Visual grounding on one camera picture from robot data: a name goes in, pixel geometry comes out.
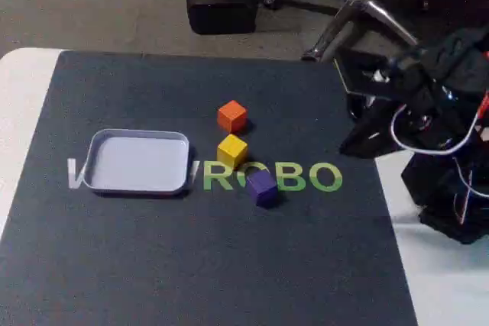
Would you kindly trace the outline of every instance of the purple cube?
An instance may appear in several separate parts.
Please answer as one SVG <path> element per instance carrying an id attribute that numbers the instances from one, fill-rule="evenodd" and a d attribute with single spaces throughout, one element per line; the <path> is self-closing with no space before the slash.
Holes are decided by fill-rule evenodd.
<path id="1" fill-rule="evenodd" d="M 247 187 L 256 205 L 270 207 L 278 197 L 277 182 L 266 169 L 252 173 L 247 177 Z"/>

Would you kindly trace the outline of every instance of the cube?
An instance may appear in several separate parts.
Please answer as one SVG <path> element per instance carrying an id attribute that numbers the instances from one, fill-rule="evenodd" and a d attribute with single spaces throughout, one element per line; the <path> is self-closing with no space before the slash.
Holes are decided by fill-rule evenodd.
<path id="1" fill-rule="evenodd" d="M 271 207 L 278 198 L 277 181 L 266 169 L 252 173 L 247 177 L 246 187 L 257 206 Z"/>
<path id="2" fill-rule="evenodd" d="M 248 111 L 236 101 L 230 101 L 217 111 L 218 124 L 229 133 L 236 133 L 246 125 Z"/>
<path id="3" fill-rule="evenodd" d="M 217 160 L 235 169 L 246 158 L 248 145 L 239 137 L 230 134 L 217 147 Z"/>

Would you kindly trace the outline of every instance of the white table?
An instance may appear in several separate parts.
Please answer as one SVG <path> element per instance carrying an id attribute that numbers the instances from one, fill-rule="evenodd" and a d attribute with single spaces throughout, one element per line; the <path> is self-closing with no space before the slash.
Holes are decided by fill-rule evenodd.
<path id="1" fill-rule="evenodd" d="M 20 49 L 0 60 L 0 233 L 61 52 Z M 419 223 L 400 177 L 410 157 L 381 157 L 377 168 L 419 325 L 487 324 L 489 238 L 464 246 Z"/>

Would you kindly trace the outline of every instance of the tray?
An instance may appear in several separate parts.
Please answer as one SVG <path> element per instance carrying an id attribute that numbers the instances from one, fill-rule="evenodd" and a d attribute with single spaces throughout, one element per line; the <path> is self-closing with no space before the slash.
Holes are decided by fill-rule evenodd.
<path id="1" fill-rule="evenodd" d="M 92 138 L 83 181 L 95 192 L 176 194 L 188 163 L 189 141 L 181 133 L 105 129 Z"/>

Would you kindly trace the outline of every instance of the caster wheel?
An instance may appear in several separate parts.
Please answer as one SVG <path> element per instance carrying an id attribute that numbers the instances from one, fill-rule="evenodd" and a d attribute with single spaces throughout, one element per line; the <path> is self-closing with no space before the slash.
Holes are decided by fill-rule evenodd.
<path id="1" fill-rule="evenodd" d="M 347 95 L 346 108 L 353 121 L 360 120 L 368 109 L 367 97 L 364 97 L 363 95 Z"/>
<path id="2" fill-rule="evenodd" d="M 277 0 L 263 0 L 263 5 L 266 9 L 277 11 L 282 8 L 282 5 Z"/>

